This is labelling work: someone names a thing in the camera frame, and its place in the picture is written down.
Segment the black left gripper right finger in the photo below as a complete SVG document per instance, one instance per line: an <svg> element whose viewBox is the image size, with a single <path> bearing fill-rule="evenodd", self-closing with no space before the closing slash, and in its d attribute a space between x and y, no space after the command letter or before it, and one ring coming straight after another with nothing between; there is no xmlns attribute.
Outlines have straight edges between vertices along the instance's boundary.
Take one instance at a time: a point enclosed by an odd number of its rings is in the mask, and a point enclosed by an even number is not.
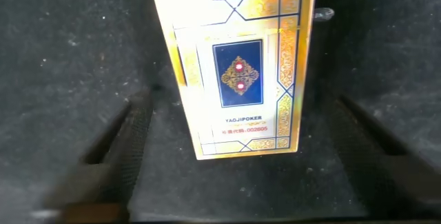
<svg viewBox="0 0 441 224"><path fill-rule="evenodd" d="M370 216L440 216L440 170L345 96L330 99L330 134Z"/></svg>

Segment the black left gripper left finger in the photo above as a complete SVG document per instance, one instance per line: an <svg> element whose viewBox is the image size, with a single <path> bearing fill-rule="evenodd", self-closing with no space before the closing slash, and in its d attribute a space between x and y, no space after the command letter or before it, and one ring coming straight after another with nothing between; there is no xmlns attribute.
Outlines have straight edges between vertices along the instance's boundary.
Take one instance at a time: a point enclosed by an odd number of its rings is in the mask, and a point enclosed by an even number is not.
<svg viewBox="0 0 441 224"><path fill-rule="evenodd" d="M43 210L130 201L143 162L153 113L152 91L128 97L119 113L83 153L77 164L43 199Z"/></svg>

